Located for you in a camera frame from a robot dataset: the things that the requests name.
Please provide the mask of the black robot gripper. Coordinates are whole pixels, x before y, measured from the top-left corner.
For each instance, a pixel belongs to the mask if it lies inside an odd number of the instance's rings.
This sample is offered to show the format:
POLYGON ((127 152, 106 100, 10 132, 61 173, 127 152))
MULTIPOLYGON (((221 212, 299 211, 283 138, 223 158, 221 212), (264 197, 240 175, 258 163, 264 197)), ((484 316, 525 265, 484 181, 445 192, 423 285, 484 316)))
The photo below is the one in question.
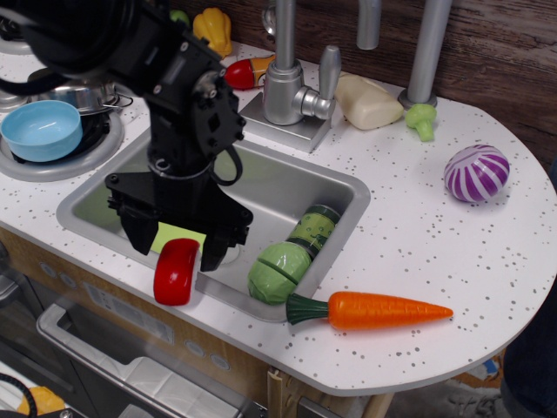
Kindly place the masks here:
POLYGON ((133 248, 151 250, 162 222, 205 235, 202 272, 218 269, 229 248, 244 245, 252 213, 225 194, 208 174, 168 179, 148 172, 116 172, 104 178, 109 208, 120 217, 133 248))

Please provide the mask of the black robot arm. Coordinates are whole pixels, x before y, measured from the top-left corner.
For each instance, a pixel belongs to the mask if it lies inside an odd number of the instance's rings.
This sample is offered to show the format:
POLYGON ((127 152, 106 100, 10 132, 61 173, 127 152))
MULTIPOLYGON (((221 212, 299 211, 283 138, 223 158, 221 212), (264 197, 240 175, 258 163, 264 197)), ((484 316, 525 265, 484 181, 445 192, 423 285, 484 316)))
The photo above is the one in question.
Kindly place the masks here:
POLYGON ((146 102, 151 142, 146 172, 112 173, 109 205, 132 246, 148 253, 160 223, 205 236, 201 268, 213 271, 244 244, 252 213, 224 192, 213 171, 218 155, 236 156, 245 120, 225 82, 219 55, 170 19, 163 1, 4 1, 37 59, 43 81, 3 81, 26 96, 71 79, 107 78, 146 102))

